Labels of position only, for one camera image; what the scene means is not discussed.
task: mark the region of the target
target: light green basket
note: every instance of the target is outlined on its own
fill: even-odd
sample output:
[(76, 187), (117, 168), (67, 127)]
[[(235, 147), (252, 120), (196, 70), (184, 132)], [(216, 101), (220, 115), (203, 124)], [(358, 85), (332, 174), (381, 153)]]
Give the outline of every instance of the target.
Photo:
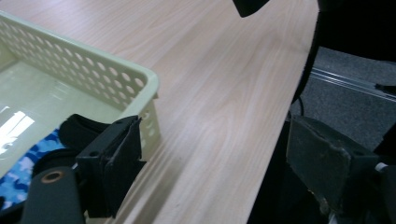
[(72, 114), (101, 122), (132, 115), (143, 159), (160, 137), (147, 68), (0, 11), (0, 176)]

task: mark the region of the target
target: plastic basket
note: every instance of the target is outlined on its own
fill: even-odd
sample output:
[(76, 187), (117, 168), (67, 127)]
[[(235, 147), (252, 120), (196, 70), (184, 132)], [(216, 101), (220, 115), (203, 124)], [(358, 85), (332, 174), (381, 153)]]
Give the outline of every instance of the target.
[(74, 113), (139, 115), (144, 160), (160, 136), (152, 71), (1, 11), (0, 83), (0, 176)]

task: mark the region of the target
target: gray carpet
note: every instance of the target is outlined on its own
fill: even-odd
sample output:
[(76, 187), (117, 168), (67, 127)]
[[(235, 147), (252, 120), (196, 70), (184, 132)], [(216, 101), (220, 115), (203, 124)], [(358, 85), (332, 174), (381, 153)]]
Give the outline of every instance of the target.
[[(314, 67), (344, 77), (396, 85), (396, 63), (379, 62), (321, 48)], [(304, 115), (318, 119), (374, 150), (396, 122), (396, 103), (309, 78), (302, 94)], [(300, 115), (298, 102), (290, 112)]]

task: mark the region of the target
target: wood grain surface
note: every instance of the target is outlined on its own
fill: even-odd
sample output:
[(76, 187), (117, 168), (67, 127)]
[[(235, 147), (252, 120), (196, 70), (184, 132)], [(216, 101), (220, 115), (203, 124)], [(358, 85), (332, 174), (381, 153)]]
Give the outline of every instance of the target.
[(2, 0), (0, 10), (158, 74), (162, 139), (116, 219), (246, 223), (312, 42), (316, 0)]

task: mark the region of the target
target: blue patterned cloth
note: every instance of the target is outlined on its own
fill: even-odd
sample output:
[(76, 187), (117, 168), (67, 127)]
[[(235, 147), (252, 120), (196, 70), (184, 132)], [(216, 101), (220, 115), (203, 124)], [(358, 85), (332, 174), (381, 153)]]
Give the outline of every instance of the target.
[(59, 130), (54, 130), (50, 135), (31, 147), (14, 166), (0, 178), (0, 196), (5, 197), (5, 203), (0, 210), (21, 203), (27, 198), (33, 167), (35, 163), (47, 153), (65, 148), (58, 137)]

